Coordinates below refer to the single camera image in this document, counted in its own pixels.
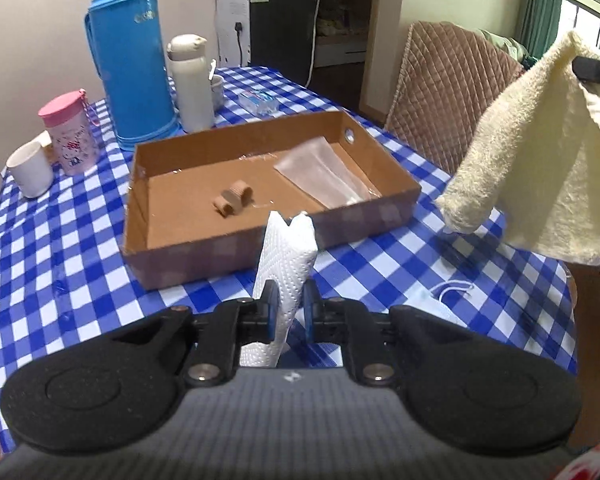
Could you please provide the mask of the white paper towel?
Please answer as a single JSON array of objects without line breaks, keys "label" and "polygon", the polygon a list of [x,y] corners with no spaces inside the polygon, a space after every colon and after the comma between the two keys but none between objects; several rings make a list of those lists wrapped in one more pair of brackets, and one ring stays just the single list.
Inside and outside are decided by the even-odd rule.
[{"label": "white paper towel", "polygon": [[279,291],[275,336],[269,344],[253,342],[240,350],[241,366],[276,367],[292,322],[298,312],[302,286],[310,277],[318,248],[311,217],[302,211],[289,223],[271,211],[264,233],[253,295],[261,296],[265,282],[273,280]]}]

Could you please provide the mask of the cream yellow towel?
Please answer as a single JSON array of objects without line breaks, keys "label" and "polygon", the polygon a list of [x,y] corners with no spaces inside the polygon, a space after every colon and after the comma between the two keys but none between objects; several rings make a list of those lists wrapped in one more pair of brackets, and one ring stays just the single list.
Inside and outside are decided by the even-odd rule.
[{"label": "cream yellow towel", "polygon": [[499,209],[506,244],[600,266],[600,84],[573,73],[578,56],[600,50],[566,32],[483,113],[436,200],[449,230],[475,232]]}]

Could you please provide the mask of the white face mask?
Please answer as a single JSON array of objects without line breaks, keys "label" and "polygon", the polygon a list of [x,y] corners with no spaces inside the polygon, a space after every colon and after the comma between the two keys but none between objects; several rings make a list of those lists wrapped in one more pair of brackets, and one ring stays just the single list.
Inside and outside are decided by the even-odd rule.
[{"label": "white face mask", "polygon": [[451,292],[456,292],[460,296],[463,296],[471,292],[473,288],[474,284],[462,280],[444,281],[430,288],[421,284],[415,284],[407,291],[406,304],[434,315],[436,318],[441,318],[443,321],[467,327],[466,323],[446,304],[444,297]]}]

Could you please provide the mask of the green curtain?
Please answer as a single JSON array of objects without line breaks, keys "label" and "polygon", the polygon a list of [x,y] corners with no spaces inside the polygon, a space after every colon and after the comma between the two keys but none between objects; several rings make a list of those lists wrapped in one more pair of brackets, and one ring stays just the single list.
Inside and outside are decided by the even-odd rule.
[{"label": "green curtain", "polygon": [[562,0],[520,0],[514,38],[534,58],[542,58],[558,34]]}]

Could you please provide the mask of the brown cardboard box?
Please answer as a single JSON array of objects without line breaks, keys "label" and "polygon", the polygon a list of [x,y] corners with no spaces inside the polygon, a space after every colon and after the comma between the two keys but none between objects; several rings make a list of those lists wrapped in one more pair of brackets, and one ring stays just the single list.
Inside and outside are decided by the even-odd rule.
[{"label": "brown cardboard box", "polygon": [[[290,150],[323,137],[379,197],[327,209],[278,171]],[[212,200],[235,181],[253,189],[241,214],[223,218]],[[420,194],[412,176],[349,114],[304,113],[137,145],[122,255],[144,289],[252,268],[271,211],[305,211],[318,248],[381,234],[410,220]]]}]

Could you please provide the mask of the small brown tape roll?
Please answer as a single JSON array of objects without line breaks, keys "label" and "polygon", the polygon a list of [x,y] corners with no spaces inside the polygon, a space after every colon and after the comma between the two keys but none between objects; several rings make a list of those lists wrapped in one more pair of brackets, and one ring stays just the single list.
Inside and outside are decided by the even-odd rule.
[{"label": "small brown tape roll", "polygon": [[212,200],[215,210],[223,217],[237,216],[252,203],[253,189],[243,180],[235,181]]}]

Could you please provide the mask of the quilted brown chair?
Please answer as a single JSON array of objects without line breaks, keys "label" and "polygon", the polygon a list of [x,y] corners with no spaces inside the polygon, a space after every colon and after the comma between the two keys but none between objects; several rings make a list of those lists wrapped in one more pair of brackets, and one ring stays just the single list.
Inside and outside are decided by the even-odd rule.
[{"label": "quilted brown chair", "polygon": [[385,129],[455,174],[478,121],[524,68],[483,36],[449,22],[410,25]]}]

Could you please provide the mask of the clear plastic bag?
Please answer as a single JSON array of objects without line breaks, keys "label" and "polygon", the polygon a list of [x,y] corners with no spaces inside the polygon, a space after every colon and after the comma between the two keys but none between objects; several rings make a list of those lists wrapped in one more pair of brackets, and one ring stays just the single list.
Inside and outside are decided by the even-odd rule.
[{"label": "clear plastic bag", "polygon": [[327,209],[379,197],[344,164],[322,136],[303,142],[274,165],[283,177]]}]

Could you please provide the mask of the tissue packet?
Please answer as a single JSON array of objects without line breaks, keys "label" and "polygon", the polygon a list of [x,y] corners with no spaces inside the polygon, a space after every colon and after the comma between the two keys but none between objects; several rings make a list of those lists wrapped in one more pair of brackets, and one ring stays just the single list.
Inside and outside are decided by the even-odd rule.
[{"label": "tissue packet", "polygon": [[257,117],[273,115],[279,108],[278,99],[266,91],[242,91],[239,93],[238,102],[247,112]]}]

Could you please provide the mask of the small mug with spoon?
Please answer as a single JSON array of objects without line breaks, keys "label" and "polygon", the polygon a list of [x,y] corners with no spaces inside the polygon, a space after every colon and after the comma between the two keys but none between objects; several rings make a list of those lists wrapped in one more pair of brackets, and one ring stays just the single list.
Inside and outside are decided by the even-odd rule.
[{"label": "small mug with spoon", "polygon": [[217,112],[224,105],[224,78],[216,72],[218,63],[214,58],[210,63],[209,82],[211,87],[212,104]]}]

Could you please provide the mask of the white insulated bottle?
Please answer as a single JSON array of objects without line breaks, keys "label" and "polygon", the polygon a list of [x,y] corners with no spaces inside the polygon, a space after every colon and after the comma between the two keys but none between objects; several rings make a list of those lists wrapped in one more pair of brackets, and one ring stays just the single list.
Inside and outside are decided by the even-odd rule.
[{"label": "white insulated bottle", "polygon": [[185,34],[173,37],[166,47],[176,106],[186,133],[208,130],[214,124],[206,45],[206,38]]}]

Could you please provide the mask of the white ceramic cup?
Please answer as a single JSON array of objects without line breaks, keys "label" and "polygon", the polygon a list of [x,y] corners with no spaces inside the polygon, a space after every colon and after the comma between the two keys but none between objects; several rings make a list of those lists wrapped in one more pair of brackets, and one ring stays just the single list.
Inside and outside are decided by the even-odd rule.
[{"label": "white ceramic cup", "polygon": [[52,166],[38,141],[30,141],[17,148],[6,160],[6,169],[25,198],[43,195],[54,180]]}]

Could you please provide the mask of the pink lidded cartoon cup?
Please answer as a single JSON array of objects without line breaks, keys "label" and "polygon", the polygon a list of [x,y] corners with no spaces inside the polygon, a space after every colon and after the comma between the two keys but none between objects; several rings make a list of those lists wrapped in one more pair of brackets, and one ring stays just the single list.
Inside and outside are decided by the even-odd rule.
[{"label": "pink lidded cartoon cup", "polygon": [[58,162],[68,176],[83,174],[99,158],[86,108],[86,91],[80,89],[56,96],[38,110]]}]

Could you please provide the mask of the black white water dispenser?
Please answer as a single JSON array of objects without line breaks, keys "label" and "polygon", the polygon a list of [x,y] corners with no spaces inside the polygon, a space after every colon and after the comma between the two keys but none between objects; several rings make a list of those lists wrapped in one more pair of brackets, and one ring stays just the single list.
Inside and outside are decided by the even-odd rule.
[{"label": "black white water dispenser", "polygon": [[320,0],[215,0],[222,67],[264,66],[306,87]]}]

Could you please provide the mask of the blue thermos flask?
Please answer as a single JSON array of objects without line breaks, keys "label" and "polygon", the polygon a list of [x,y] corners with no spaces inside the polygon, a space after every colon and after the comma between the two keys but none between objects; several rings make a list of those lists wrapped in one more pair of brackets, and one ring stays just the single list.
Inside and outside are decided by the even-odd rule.
[{"label": "blue thermos flask", "polygon": [[178,130],[158,0],[92,0],[84,28],[120,148]]}]

